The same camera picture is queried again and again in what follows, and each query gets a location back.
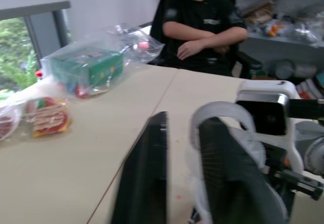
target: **plastic bag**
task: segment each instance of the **plastic bag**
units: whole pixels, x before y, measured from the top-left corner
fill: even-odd
[[[0,108],[0,141],[66,132],[71,116],[65,99],[43,97]]]
[[[280,19],[272,19],[265,23],[261,28],[264,34],[270,37],[285,36],[289,31],[292,30],[293,25],[291,22]]]
[[[318,47],[323,41],[323,21],[320,19],[304,19],[295,24],[288,38]]]
[[[94,32],[42,59],[44,76],[78,98],[107,92],[139,65],[154,60],[164,44],[126,24]]]

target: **foliage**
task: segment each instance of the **foliage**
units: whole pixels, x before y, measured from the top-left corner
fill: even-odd
[[[0,84],[13,90],[36,82],[36,55],[22,18],[0,21]]]

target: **green box in plastic bag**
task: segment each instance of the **green box in plastic bag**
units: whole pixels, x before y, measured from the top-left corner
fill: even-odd
[[[123,72],[124,59],[116,51],[85,47],[51,57],[50,66],[54,78],[79,97],[113,83]]]

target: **black panel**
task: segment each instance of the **black panel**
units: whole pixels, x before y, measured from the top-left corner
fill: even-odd
[[[166,112],[149,119],[125,161],[110,223],[167,223]]]
[[[284,224],[285,210],[254,160],[219,119],[199,127],[200,151],[213,222]]]
[[[238,101],[252,115],[257,133],[284,136],[287,132],[284,108],[278,103]]]

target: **table surface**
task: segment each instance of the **table surface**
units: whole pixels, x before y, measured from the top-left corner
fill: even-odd
[[[169,114],[168,223],[187,223],[194,205],[188,178],[190,171],[185,156],[189,144],[189,124],[194,111],[209,102],[234,102],[236,91],[242,81],[238,78],[179,70],[156,108],[155,113],[168,111]],[[223,119],[228,125],[237,126],[237,122],[227,118]],[[309,173],[305,173],[305,175],[323,181],[318,176]],[[107,220],[113,210],[118,184],[119,178],[117,177],[90,224],[109,223]],[[316,202],[306,195],[298,194],[292,224],[322,223],[324,219],[323,204],[323,199]]]
[[[73,105],[69,133],[0,145],[0,223],[108,223],[123,160],[146,119],[160,111],[169,113],[168,223],[187,223],[194,204],[185,161],[191,116],[209,102],[234,102],[242,81],[147,66],[111,92]],[[46,96],[47,88],[34,92]],[[298,195],[292,223],[322,223],[323,203]]]
[[[109,93],[73,102],[69,132],[0,145],[0,223],[87,223],[176,69],[144,66]],[[46,96],[44,80],[19,96]]]

